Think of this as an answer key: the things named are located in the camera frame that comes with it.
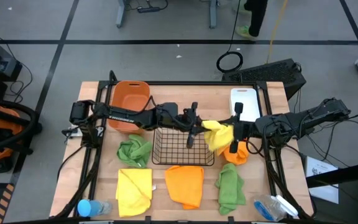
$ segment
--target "white cutting board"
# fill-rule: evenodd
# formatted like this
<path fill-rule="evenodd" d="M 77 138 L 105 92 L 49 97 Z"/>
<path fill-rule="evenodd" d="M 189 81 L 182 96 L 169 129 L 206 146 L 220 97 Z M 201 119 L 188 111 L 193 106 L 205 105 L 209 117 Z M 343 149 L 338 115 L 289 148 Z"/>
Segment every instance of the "white cutting board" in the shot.
<path fill-rule="evenodd" d="M 260 118 L 258 98 L 253 88 L 234 88 L 231 90 L 230 110 L 232 115 L 236 115 L 236 112 L 234 112 L 236 102 L 243 104 L 242 114 L 240 115 L 241 121 L 254 122 L 257 118 Z"/>

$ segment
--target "green cloth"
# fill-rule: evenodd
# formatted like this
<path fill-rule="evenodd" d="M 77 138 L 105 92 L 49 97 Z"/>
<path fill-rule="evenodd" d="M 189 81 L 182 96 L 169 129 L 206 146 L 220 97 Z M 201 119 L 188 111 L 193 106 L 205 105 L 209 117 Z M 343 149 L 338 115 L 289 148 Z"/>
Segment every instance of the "green cloth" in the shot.
<path fill-rule="evenodd" d="M 237 205 L 246 204 L 246 198 L 241 189 L 243 185 L 244 180 L 237 174 L 236 166 L 231 163 L 224 165 L 215 183 L 215 186 L 219 188 L 218 202 L 221 205 L 219 208 L 221 215 L 234 211 Z"/>
<path fill-rule="evenodd" d="M 136 168 L 145 168 L 149 161 L 152 144 L 141 136 L 130 134 L 128 141 L 123 141 L 117 151 L 118 159 Z"/>

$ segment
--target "orange towel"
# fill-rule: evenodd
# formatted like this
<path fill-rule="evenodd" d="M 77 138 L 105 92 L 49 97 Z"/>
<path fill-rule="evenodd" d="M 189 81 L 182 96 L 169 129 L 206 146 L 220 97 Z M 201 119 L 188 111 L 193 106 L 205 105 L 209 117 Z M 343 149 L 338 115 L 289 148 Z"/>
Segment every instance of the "orange towel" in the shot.
<path fill-rule="evenodd" d="M 165 171 L 170 198 L 183 209 L 199 208 L 203 196 L 204 169 L 197 166 L 173 166 Z"/>
<path fill-rule="evenodd" d="M 230 153 L 230 145 L 220 148 L 218 151 L 218 155 L 222 154 L 222 152 L 224 158 L 228 162 L 233 163 L 234 165 L 245 164 L 249 155 L 246 142 L 244 141 L 239 142 L 236 153 Z"/>

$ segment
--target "wire basket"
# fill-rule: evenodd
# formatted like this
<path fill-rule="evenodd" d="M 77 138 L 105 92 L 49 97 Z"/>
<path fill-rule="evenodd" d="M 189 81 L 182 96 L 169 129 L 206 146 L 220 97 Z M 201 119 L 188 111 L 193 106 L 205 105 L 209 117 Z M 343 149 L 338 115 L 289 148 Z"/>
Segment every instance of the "wire basket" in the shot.
<path fill-rule="evenodd" d="M 214 153 L 208 150 L 204 134 L 195 136 L 193 147 L 186 147 L 188 133 L 167 128 L 154 131 L 152 161 L 156 165 L 211 166 Z"/>

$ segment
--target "wooden table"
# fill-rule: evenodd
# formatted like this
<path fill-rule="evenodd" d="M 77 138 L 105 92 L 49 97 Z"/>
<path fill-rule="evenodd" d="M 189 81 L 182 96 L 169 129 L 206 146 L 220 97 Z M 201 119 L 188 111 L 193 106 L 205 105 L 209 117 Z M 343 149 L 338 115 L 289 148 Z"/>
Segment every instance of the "wooden table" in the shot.
<path fill-rule="evenodd" d="M 267 86 L 273 114 L 289 112 L 283 84 L 270 82 L 267 83 Z M 94 100 L 97 87 L 98 82 L 83 82 L 78 99 Z M 168 101 L 176 102 L 179 111 L 182 111 L 183 108 L 189 108 L 191 102 L 197 101 L 197 113 L 201 118 L 225 119 L 230 117 L 230 90 L 232 88 L 244 87 L 245 86 L 151 85 L 150 94 L 153 95 L 156 103 Z M 262 111 L 266 114 L 262 91 L 259 91 L 259 95 Z M 157 186 L 157 189 L 153 191 L 152 205 L 141 215 L 130 218 L 120 218 L 118 215 L 117 200 L 115 199 L 117 171 L 118 169 L 126 168 L 127 166 L 117 158 L 116 152 L 120 142 L 127 140 L 127 136 L 115 131 L 108 125 L 106 126 L 107 129 L 104 134 L 95 199 L 110 201 L 113 204 L 113 211 L 109 215 L 97 217 L 97 219 L 144 220 L 145 216 L 151 216 L 152 220 L 227 221 L 228 216 L 233 216 L 236 221 L 264 220 L 254 208 L 252 197 L 260 194 L 270 194 L 269 182 L 267 180 L 264 159 L 259 155 L 252 154 L 250 154 L 247 163 L 237 166 L 238 174 L 245 181 L 242 190 L 246 196 L 247 203 L 246 205 L 238 206 L 237 210 L 231 212 L 229 215 L 223 216 L 219 214 L 218 189 L 214 186 L 222 166 L 227 163 L 221 156 L 215 158 L 213 166 L 204 167 L 203 198 L 200 208 L 196 210 L 184 210 L 182 209 L 181 204 L 170 199 L 164 178 L 164 172 L 170 166 L 155 165 L 150 158 L 147 167 L 153 169 L 153 184 Z M 143 136 L 149 141 L 153 140 L 152 131 L 145 132 Z M 251 139 L 251 141 L 253 141 L 256 146 L 260 146 L 259 139 Z M 298 148 L 295 140 L 291 140 L 288 144 Z M 74 150 L 78 149 L 79 145 L 79 138 L 69 140 L 63 159 L 68 157 Z M 55 196 L 53 198 L 50 215 L 56 215 L 77 190 L 84 154 L 85 150 L 80 151 L 77 155 L 71 158 L 62 169 L 57 183 Z M 284 148 L 282 150 L 282 162 L 289 191 L 306 213 L 311 215 L 313 213 L 313 208 L 299 155 L 290 149 Z"/>

